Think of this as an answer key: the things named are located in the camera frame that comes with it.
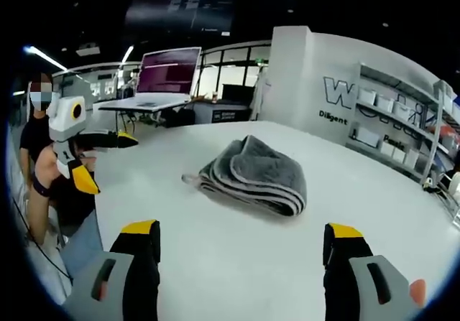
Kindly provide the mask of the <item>person's left hand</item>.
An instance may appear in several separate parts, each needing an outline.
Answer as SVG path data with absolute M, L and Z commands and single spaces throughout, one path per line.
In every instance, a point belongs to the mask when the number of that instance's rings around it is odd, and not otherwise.
M 89 166 L 96 163 L 96 150 L 93 148 L 86 149 L 79 146 L 75 147 L 75 153 L 77 158 L 82 162 L 83 165 Z

